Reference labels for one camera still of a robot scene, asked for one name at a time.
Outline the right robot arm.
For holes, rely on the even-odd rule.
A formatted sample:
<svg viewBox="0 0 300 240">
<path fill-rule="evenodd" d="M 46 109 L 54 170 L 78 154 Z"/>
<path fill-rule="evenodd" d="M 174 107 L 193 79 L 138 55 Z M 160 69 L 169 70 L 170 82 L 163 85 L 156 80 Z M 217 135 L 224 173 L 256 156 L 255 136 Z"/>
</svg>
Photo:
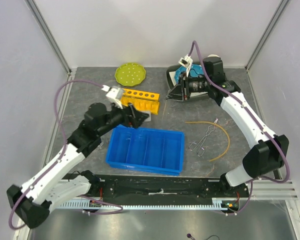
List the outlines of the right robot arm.
<svg viewBox="0 0 300 240">
<path fill-rule="evenodd" d="M 207 95 L 229 114 L 247 140 L 250 150 L 241 165 L 220 178 L 219 191 L 223 196 L 230 197 L 237 186 L 257 178 L 266 179 L 266 174 L 287 165 L 288 138 L 277 135 L 262 122 L 239 86 L 227 79 L 219 56 L 209 55 L 199 64 L 186 55 L 167 69 L 166 77 L 167 100 L 185 102 L 193 96 Z"/>
</svg>

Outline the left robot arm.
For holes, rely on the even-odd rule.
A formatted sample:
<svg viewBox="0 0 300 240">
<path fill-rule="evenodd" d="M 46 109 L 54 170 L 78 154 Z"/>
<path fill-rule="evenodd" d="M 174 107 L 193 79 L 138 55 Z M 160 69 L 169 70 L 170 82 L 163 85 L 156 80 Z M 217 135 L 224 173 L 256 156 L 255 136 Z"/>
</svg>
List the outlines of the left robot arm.
<svg viewBox="0 0 300 240">
<path fill-rule="evenodd" d="M 21 186 L 11 185 L 7 198 L 11 207 L 8 225 L 12 230 L 23 227 L 35 229 L 50 213 L 64 202 L 100 191 L 99 178 L 86 170 L 63 187 L 58 182 L 77 164 L 87 158 L 100 144 L 101 137 L 119 125 L 139 128 L 150 115 L 137 110 L 133 104 L 107 110 L 103 103 L 93 103 L 84 114 L 78 128 L 66 140 L 63 148 L 35 176 Z"/>
</svg>

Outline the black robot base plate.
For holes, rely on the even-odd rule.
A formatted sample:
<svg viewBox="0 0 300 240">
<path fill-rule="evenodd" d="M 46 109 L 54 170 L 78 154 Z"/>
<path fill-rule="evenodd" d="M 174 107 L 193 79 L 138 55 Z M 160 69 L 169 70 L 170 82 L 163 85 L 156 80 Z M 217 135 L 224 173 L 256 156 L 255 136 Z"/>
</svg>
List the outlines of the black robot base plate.
<svg viewBox="0 0 300 240">
<path fill-rule="evenodd" d="M 241 184 L 222 189 L 219 179 L 166 176 L 99 175 L 89 197 L 99 197 L 107 203 L 125 204 L 208 204 L 212 198 L 246 198 L 248 187 Z"/>
</svg>

